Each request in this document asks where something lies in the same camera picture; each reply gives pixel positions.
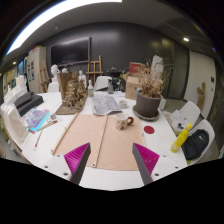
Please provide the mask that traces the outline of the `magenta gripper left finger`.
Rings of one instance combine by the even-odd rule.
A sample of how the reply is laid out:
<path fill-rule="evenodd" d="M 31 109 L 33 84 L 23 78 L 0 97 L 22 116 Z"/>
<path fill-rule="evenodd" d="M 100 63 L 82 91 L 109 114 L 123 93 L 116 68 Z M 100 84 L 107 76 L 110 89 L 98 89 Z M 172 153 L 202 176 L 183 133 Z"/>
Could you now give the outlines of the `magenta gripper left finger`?
<path fill-rule="evenodd" d="M 80 183 L 90 153 L 90 144 L 86 143 L 64 155 L 65 161 L 72 173 L 72 183 L 76 185 Z"/>

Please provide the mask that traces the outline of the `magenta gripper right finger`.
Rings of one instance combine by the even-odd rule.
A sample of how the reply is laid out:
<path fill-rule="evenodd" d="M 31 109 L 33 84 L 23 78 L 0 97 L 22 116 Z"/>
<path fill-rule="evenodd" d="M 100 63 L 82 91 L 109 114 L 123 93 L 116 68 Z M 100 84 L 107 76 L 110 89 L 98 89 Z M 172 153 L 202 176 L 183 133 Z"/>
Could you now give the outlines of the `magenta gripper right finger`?
<path fill-rule="evenodd" d="M 152 183 L 152 172 L 159 160 L 159 155 L 137 143 L 133 144 L 132 153 L 136 160 L 143 183 L 145 185 Z"/>

